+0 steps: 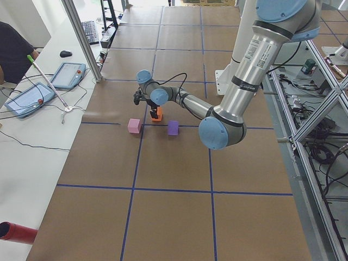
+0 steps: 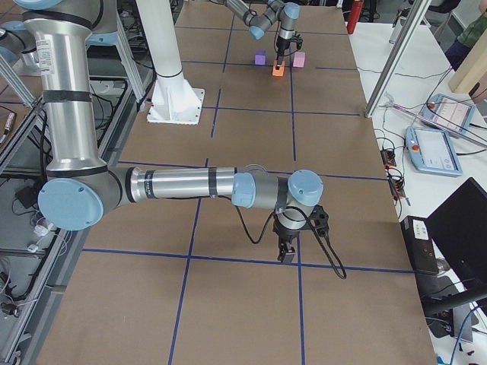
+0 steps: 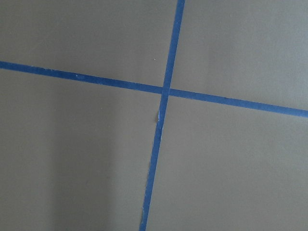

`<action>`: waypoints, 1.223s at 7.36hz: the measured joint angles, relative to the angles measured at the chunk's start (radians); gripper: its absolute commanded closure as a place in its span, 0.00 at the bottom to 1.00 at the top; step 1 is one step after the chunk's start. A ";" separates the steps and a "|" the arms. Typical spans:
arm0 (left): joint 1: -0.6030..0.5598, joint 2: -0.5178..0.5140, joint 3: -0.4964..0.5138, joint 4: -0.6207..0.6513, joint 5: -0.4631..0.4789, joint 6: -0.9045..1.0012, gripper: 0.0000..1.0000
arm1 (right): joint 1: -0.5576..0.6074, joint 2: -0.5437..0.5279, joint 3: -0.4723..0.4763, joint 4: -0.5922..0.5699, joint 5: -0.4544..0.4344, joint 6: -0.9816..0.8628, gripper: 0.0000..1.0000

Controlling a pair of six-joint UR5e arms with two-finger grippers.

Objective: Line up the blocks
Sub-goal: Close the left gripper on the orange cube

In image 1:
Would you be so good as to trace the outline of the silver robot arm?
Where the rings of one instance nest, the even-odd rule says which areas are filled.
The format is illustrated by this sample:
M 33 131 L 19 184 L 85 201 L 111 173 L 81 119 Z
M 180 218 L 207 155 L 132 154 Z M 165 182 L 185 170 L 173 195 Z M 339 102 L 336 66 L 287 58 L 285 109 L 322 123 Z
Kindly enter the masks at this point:
M 321 7 L 321 1 L 256 1 L 251 41 L 219 105 L 213 106 L 181 87 L 160 84 L 148 70 L 136 75 L 139 88 L 134 104 L 146 101 L 153 113 L 168 101 L 179 104 L 201 119 L 198 133 L 209 149 L 220 150 L 241 142 L 247 131 L 243 114 L 269 67 L 285 43 L 318 35 Z

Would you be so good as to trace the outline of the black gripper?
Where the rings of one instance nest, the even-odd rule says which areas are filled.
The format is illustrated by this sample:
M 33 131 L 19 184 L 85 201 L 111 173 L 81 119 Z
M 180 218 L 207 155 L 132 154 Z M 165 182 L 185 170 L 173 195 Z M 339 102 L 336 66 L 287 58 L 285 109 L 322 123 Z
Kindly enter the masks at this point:
M 157 119 L 158 118 L 157 108 L 159 107 L 159 105 L 155 104 L 151 99 L 147 99 L 147 104 L 151 107 L 151 110 L 150 110 L 151 118 Z

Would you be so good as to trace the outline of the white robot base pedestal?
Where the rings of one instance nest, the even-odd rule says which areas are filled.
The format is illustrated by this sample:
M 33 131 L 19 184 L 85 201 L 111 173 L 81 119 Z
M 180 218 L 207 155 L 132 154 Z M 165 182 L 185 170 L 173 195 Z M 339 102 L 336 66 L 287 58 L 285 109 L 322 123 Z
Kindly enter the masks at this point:
M 256 1 L 246 0 L 241 14 L 241 21 L 232 52 L 231 62 L 224 70 L 215 71 L 218 95 L 224 95 L 226 93 L 232 77 L 235 75 L 253 37 L 252 25 L 257 18 Z

